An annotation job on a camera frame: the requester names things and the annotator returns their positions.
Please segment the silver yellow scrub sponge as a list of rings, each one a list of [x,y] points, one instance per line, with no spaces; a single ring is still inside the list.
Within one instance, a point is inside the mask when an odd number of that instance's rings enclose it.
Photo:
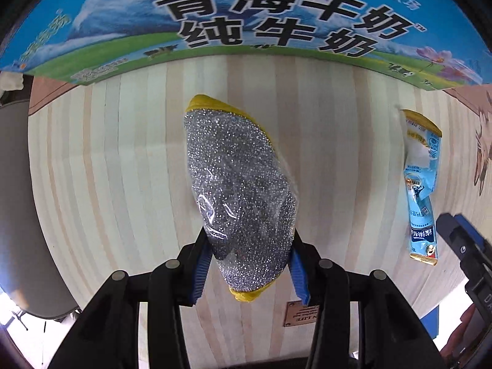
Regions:
[[[288,264],[299,199],[265,130],[204,94],[184,114],[191,189],[228,289],[253,302]]]

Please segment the light blue snack stick packet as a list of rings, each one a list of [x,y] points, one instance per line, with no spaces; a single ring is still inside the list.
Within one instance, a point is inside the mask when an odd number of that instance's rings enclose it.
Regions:
[[[438,179],[442,131],[423,114],[409,109],[404,117],[404,185],[410,223],[410,257],[438,263],[438,240],[431,195]]]

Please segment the grey round cushion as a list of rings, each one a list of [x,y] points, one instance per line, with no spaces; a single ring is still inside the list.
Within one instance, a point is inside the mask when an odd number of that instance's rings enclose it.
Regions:
[[[77,308],[44,239],[27,145],[29,102],[1,108],[1,288],[25,312],[59,319]]]

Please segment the milk carton cardboard box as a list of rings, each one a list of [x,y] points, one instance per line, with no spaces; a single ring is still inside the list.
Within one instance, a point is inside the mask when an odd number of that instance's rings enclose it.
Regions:
[[[425,90],[491,80],[453,0],[40,0],[2,40],[1,68],[88,85],[225,54],[333,60]]]

